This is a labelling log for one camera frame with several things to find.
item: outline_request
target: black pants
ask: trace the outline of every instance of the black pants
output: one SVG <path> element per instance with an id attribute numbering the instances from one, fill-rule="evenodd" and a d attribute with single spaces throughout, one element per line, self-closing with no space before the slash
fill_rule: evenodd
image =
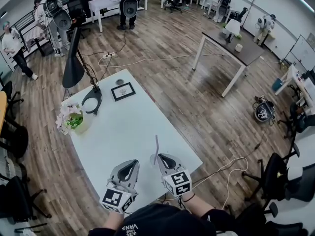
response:
<path id="1" fill-rule="evenodd" d="M 29 69 L 29 67 L 26 63 L 22 48 L 12 58 L 18 64 L 18 66 L 21 68 L 22 72 L 24 72 L 29 78 L 33 75 L 32 70 Z"/>
<path id="2" fill-rule="evenodd" d="M 123 9 L 124 1 L 125 0 L 120 1 L 120 25 L 121 26 L 124 26 L 126 24 L 126 16 L 124 14 L 124 9 Z M 135 15 L 133 18 L 129 18 L 129 25 L 130 26 L 134 26 L 134 21 L 136 21 L 136 16 L 137 15 Z"/>

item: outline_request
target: lamp base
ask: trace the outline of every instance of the lamp base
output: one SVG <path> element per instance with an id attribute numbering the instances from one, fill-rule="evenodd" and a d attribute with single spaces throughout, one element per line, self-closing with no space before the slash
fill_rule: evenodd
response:
<path id="1" fill-rule="evenodd" d="M 100 104 L 102 103 L 102 99 L 103 99 L 103 96 L 102 96 L 102 93 L 101 93 L 99 87 L 95 87 L 91 91 L 89 91 L 89 93 L 84 97 L 81 104 L 84 105 L 86 100 L 91 99 L 91 98 L 94 98 L 97 100 L 97 106 L 91 111 L 85 111 L 85 113 L 87 113 L 87 114 L 93 113 L 93 114 L 97 115 L 98 109 L 99 109 Z"/>

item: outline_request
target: blue bin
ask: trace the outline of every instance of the blue bin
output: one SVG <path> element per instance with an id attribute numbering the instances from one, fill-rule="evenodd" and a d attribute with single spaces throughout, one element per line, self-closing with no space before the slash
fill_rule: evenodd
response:
<path id="1" fill-rule="evenodd" d="M 279 88 L 282 87 L 282 85 L 283 85 L 282 81 L 279 78 L 277 78 L 276 81 L 272 84 L 271 88 L 274 92 L 276 92 Z"/>

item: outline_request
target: whiteboard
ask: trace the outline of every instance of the whiteboard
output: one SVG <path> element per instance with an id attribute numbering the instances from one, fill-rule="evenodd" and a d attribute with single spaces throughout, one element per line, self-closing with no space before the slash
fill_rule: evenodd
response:
<path id="1" fill-rule="evenodd" d="M 299 36 L 291 53 L 301 62 L 305 69 L 311 71 L 315 67 L 315 51 L 302 35 Z"/>

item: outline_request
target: person's wrist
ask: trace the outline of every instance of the person's wrist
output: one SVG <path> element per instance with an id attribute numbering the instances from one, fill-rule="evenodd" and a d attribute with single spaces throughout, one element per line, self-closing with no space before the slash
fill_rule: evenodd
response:
<path id="1" fill-rule="evenodd" d="M 182 195 L 182 200 L 183 200 L 183 202 L 187 202 L 187 201 L 191 200 L 194 195 L 195 195 L 195 194 L 194 194 L 192 191 L 184 193 L 184 194 Z"/>

